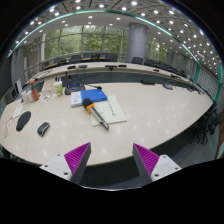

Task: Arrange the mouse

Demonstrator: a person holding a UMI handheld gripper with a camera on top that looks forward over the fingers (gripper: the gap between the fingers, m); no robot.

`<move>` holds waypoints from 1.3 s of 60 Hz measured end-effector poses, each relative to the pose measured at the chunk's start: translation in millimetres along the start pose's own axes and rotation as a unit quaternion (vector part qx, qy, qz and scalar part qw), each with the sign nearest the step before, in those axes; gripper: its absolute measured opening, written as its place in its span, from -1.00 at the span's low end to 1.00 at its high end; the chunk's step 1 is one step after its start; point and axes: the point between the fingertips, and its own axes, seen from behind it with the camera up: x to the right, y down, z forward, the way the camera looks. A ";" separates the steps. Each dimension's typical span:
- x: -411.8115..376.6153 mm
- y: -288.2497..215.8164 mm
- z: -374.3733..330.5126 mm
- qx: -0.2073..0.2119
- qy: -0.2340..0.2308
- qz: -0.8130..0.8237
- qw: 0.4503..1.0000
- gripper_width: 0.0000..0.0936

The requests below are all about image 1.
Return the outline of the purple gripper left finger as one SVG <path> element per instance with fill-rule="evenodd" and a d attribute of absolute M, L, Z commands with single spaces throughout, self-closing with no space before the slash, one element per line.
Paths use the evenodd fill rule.
<path fill-rule="evenodd" d="M 66 154 L 56 154 L 41 169 L 72 183 L 79 184 L 91 154 L 91 143 L 81 145 Z"/>

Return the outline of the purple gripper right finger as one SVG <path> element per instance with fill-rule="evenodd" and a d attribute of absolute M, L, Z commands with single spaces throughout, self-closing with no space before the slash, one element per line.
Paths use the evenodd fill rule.
<path fill-rule="evenodd" d="M 132 154 L 144 185 L 181 170 L 168 155 L 157 155 L 136 143 L 133 144 Z"/>

